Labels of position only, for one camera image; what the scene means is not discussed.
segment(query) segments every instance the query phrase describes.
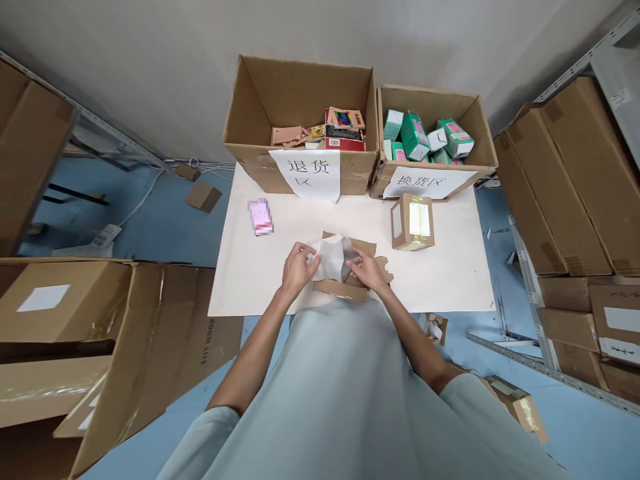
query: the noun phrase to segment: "person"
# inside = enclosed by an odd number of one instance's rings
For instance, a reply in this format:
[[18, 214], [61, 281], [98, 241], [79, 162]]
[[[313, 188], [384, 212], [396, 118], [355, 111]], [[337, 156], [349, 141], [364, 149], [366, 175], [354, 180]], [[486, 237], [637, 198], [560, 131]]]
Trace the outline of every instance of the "person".
[[470, 373], [449, 366], [365, 252], [349, 262], [382, 300], [287, 310], [317, 270], [296, 243], [282, 285], [160, 480], [565, 479]]

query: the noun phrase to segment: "person's left hand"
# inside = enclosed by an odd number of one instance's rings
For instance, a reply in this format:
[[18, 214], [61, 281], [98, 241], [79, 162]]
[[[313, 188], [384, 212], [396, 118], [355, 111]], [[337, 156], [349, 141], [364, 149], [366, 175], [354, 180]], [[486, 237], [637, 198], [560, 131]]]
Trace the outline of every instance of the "person's left hand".
[[320, 265], [320, 255], [316, 255], [313, 262], [307, 264], [307, 255], [310, 253], [315, 255], [316, 251], [304, 243], [296, 242], [285, 261], [282, 289], [292, 300], [297, 298]]

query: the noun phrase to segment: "white wall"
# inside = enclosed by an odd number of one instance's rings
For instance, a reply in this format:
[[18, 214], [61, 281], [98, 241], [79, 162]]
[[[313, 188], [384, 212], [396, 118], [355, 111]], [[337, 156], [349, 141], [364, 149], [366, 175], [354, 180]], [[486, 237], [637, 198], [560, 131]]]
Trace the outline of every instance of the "white wall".
[[0, 48], [162, 155], [228, 161], [239, 53], [479, 93], [500, 128], [622, 2], [3, 0]]

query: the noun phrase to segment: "blue floor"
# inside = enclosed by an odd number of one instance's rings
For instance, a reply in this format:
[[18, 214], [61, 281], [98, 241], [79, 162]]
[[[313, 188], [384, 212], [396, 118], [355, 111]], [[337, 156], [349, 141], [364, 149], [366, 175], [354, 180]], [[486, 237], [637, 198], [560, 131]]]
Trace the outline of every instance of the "blue floor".
[[[92, 159], [62, 160], [55, 172], [55, 183], [85, 193], [104, 193], [110, 205], [100, 207], [77, 199], [70, 199], [64, 205], [43, 202], [35, 221], [48, 224], [49, 229], [39, 237], [31, 237], [20, 252], [50, 255], [53, 249], [90, 243], [95, 231], [108, 223], [124, 220], [156, 174], [156, 170], [149, 168], [124, 173]], [[221, 174], [231, 177], [230, 172]], [[185, 204], [191, 182], [163, 174], [148, 200], [118, 237], [113, 256], [215, 266], [231, 182], [210, 173], [203, 174], [200, 181], [223, 193], [210, 214]], [[480, 189], [477, 198], [497, 309], [495, 312], [442, 313], [449, 318], [445, 354], [482, 376], [500, 375], [530, 392], [549, 434], [550, 440], [544, 448], [569, 471], [570, 478], [640, 477], [640, 456], [634, 447], [640, 443], [640, 420], [465, 338], [465, 332], [472, 331], [486, 339], [502, 340], [501, 332], [506, 327], [516, 333], [535, 336], [522, 278], [506, 263], [515, 246], [502, 190]], [[258, 317], [245, 318], [243, 342], [257, 320]], [[285, 321], [269, 372], [282, 350], [288, 330], [289, 322]], [[230, 364], [170, 406], [142, 432], [106, 455], [84, 474], [83, 479], [154, 479], [189, 424], [204, 410]]]

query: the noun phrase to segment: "white tabletop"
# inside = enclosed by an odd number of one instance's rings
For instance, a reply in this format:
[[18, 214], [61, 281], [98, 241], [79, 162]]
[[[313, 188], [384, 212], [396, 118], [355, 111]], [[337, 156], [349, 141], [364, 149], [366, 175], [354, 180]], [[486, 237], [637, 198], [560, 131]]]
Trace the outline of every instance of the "white tabletop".
[[[269, 202], [274, 233], [256, 237], [247, 203], [259, 198]], [[495, 310], [473, 188], [433, 204], [435, 246], [415, 252], [391, 248], [393, 203], [368, 195], [341, 196], [334, 204], [264, 193], [237, 165], [209, 316], [262, 315], [282, 282], [293, 244], [318, 239], [323, 230], [376, 243], [376, 256], [388, 258], [395, 276], [391, 286], [410, 312]], [[288, 313], [333, 299], [308, 285]]]

